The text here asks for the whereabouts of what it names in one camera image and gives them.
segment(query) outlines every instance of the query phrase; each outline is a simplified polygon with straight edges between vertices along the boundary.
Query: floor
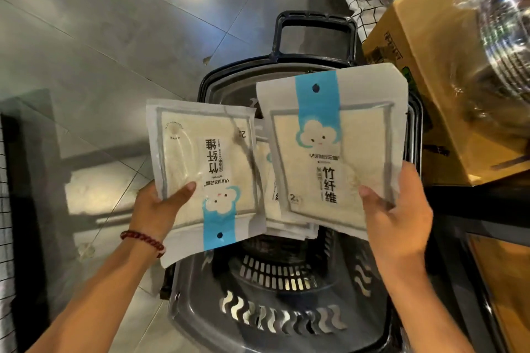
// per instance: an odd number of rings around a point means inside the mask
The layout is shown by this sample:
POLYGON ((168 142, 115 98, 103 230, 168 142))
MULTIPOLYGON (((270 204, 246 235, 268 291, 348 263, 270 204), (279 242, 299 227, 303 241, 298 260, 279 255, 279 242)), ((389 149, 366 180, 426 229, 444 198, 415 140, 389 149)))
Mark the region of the floor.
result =
MULTIPOLYGON (((193 101, 212 69, 268 54, 288 9, 349 14, 343 0, 0 0, 0 110, 23 123, 52 317, 116 247, 153 178, 146 99, 193 101)), ((282 50, 332 39, 293 28, 282 50)), ((163 273, 144 276, 111 352, 198 351, 166 319, 163 273)))

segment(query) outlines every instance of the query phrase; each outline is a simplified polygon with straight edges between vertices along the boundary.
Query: forearm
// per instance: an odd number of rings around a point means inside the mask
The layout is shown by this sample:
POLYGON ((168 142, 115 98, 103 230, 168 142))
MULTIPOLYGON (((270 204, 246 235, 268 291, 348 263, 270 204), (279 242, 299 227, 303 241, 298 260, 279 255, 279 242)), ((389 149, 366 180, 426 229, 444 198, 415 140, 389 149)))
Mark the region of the forearm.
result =
POLYGON ((106 353, 157 251, 125 239, 29 353, 106 353))
POLYGON ((415 353, 472 353, 474 350, 441 303, 421 259, 408 261, 385 283, 415 353))

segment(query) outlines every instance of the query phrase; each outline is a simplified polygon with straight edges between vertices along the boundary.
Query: wooden board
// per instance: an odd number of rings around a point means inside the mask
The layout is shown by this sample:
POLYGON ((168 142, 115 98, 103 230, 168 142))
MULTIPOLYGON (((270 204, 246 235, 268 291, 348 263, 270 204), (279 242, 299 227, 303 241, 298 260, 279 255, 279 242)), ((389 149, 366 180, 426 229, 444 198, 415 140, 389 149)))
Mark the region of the wooden board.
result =
POLYGON ((470 234, 469 244, 510 353, 530 351, 530 247, 470 234))

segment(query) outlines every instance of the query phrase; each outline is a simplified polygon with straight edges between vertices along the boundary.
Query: red beaded bracelet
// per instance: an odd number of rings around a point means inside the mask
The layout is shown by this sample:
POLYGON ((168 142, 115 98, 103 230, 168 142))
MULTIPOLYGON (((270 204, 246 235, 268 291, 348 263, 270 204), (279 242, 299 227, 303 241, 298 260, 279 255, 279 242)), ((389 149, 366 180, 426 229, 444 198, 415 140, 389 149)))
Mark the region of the red beaded bracelet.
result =
POLYGON ((120 234, 120 238, 124 240, 126 237, 132 237, 133 239, 139 239, 139 240, 142 240, 152 245, 155 249, 160 251, 156 258, 160 258, 165 253, 164 245, 161 242, 156 241, 154 238, 148 236, 147 234, 137 232, 136 230, 125 230, 120 234))

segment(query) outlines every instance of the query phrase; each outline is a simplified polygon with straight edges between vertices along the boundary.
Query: black handle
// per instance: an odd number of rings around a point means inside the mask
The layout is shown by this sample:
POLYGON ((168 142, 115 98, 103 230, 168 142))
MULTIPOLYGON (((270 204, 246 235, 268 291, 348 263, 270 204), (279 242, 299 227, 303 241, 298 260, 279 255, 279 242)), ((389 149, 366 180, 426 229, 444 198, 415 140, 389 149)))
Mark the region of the black handle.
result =
POLYGON ((284 11, 283 13, 279 14, 278 18, 276 19, 276 29, 271 53, 271 57, 275 61, 278 61, 278 58, 284 56, 284 54, 280 52, 283 28, 293 26, 326 28, 341 31, 343 33, 349 33, 350 42, 348 43, 346 63, 349 66, 355 66, 360 63, 355 61, 357 50, 361 47, 361 42, 357 36, 357 26, 355 23, 349 17, 340 17, 338 15, 328 15, 313 11, 284 11))

